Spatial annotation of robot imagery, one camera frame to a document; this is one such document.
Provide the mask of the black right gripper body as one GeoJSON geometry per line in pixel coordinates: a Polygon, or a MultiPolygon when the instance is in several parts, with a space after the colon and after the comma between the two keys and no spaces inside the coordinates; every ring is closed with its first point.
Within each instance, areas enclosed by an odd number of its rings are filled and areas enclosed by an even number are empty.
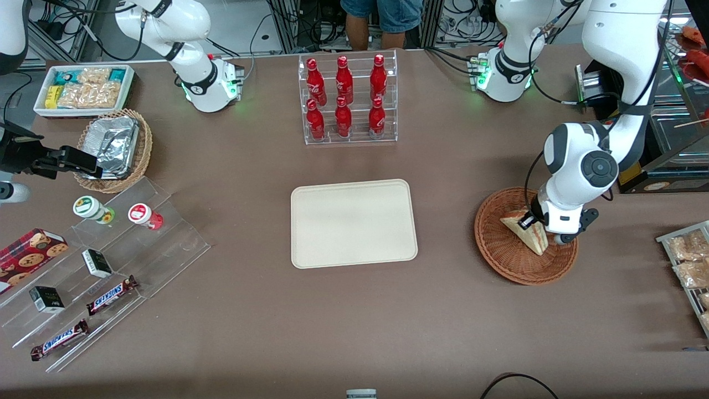
{"type": "Polygon", "coordinates": [[[20,174],[32,166],[33,162],[45,156],[46,150],[41,144],[43,135],[14,123],[2,123],[1,170],[20,174]]]}

